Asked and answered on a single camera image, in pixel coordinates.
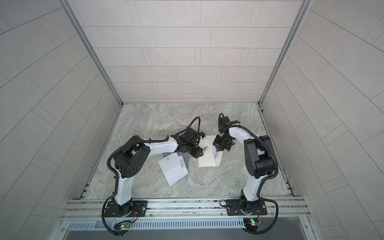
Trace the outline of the cream envelope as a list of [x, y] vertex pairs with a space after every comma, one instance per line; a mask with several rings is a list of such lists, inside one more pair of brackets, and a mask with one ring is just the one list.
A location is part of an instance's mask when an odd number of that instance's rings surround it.
[[199, 167], [218, 167], [221, 164], [223, 151], [218, 151], [213, 145], [216, 136], [206, 136], [199, 147], [203, 149], [203, 155], [198, 158]]

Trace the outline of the white glue stick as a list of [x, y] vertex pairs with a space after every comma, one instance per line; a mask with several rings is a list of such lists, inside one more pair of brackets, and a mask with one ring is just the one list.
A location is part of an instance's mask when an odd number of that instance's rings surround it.
[[187, 170], [185, 159], [182, 155], [178, 155], [183, 171]]

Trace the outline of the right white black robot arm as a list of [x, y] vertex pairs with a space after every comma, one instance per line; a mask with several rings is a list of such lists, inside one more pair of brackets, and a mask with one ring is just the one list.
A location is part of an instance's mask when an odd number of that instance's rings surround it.
[[229, 151], [238, 141], [244, 147], [245, 165], [249, 173], [247, 184], [241, 192], [239, 204], [244, 213], [250, 214], [263, 206], [260, 196], [266, 180], [277, 176], [279, 167], [269, 136], [257, 136], [242, 126], [239, 121], [231, 121], [224, 114], [219, 114], [220, 134], [213, 142], [213, 149], [218, 153]]

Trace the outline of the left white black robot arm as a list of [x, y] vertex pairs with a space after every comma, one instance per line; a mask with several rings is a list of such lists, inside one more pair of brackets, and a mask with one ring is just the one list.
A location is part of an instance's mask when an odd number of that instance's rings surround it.
[[197, 159], [203, 156], [199, 143], [205, 137], [204, 132], [197, 132], [192, 128], [161, 140], [146, 140], [138, 135], [131, 137], [107, 160], [108, 168], [116, 175], [113, 199], [119, 206], [132, 201], [134, 176], [141, 170], [148, 157], [164, 153], [189, 153]]

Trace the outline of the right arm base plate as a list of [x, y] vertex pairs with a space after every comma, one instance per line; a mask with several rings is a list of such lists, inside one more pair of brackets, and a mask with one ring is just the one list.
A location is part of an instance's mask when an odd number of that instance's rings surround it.
[[265, 216], [268, 214], [265, 202], [260, 199], [253, 202], [246, 199], [226, 200], [225, 207], [228, 216]]

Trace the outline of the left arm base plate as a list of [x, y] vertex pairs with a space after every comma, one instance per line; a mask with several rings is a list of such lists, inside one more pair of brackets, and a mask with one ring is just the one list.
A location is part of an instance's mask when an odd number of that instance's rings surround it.
[[124, 205], [119, 205], [115, 199], [112, 199], [103, 208], [104, 216], [107, 218], [117, 217], [144, 217], [146, 214], [147, 201], [128, 201]]

